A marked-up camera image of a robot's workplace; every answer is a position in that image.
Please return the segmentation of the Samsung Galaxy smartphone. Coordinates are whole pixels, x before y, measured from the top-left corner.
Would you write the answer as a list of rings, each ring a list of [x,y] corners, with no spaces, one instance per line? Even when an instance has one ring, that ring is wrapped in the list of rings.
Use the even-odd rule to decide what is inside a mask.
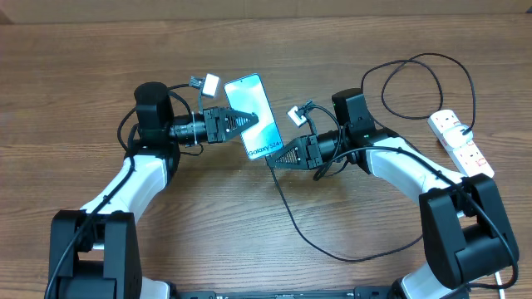
[[[224,92],[232,109],[257,119],[240,134],[250,160],[272,154],[283,147],[277,122],[259,74],[240,77],[224,84]]]

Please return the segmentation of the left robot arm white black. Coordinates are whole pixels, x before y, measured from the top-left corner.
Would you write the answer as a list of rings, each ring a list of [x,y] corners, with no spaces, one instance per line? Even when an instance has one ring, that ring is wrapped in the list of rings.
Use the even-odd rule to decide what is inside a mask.
[[[79,210],[52,219],[47,298],[177,298],[170,282],[144,277],[136,224],[150,201],[167,187],[180,162],[180,146],[225,143],[259,118],[231,108],[175,116],[177,97],[161,82],[135,89],[138,118],[117,176]]]

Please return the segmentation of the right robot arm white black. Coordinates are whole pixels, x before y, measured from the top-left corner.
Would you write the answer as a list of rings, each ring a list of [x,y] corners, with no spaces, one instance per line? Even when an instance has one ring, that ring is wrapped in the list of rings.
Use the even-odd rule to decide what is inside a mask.
[[[267,158],[270,169],[322,174],[344,159],[386,180],[418,204],[426,262],[389,287],[355,287],[356,298],[467,298],[472,288],[515,285],[519,249],[495,181],[465,176],[416,152],[400,135],[377,129],[362,90],[332,96],[337,129],[300,136]],[[503,284],[482,277],[511,267]]]

